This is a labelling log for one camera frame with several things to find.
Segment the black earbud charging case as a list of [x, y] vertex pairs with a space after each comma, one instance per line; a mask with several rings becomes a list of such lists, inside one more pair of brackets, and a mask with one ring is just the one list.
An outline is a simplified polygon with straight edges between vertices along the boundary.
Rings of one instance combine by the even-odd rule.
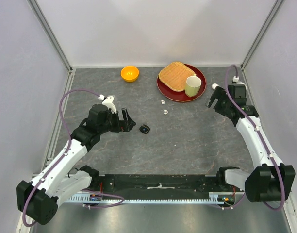
[[143, 134], [148, 134], [150, 132], [150, 127], [145, 124], [142, 124], [139, 128], [139, 131]]

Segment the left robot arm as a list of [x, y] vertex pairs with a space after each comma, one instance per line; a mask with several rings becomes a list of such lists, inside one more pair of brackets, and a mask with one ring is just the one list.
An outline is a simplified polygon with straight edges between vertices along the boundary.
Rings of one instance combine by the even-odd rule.
[[26, 216], [45, 225], [51, 221], [58, 208], [74, 194], [88, 189], [98, 189], [99, 172], [89, 166], [82, 167], [70, 178], [65, 176], [73, 166], [100, 141], [107, 132], [129, 132], [135, 121], [128, 110], [122, 109], [123, 119], [111, 107], [95, 104], [88, 117], [72, 132], [64, 148], [54, 160], [30, 182], [21, 181], [16, 188], [17, 206], [22, 212], [25, 226], [31, 227]]

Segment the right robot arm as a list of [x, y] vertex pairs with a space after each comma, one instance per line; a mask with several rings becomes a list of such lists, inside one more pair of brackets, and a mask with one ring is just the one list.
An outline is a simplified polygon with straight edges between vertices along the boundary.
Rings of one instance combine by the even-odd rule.
[[292, 165], [285, 165], [271, 147], [256, 108], [247, 105], [244, 84], [233, 83], [226, 89], [213, 85], [213, 93], [207, 107], [229, 118], [242, 136], [254, 170], [243, 172], [236, 167], [221, 167], [215, 179], [216, 187], [227, 191], [232, 186], [243, 190], [250, 202], [285, 202], [295, 178]]

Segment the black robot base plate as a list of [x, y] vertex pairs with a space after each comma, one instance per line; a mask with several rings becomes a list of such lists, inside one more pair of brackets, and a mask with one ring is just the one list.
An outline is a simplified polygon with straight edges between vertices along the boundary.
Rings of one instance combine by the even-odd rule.
[[89, 191], [124, 197], [126, 200], [208, 199], [210, 193], [240, 192], [218, 178], [206, 175], [128, 175], [106, 174], [92, 179]]

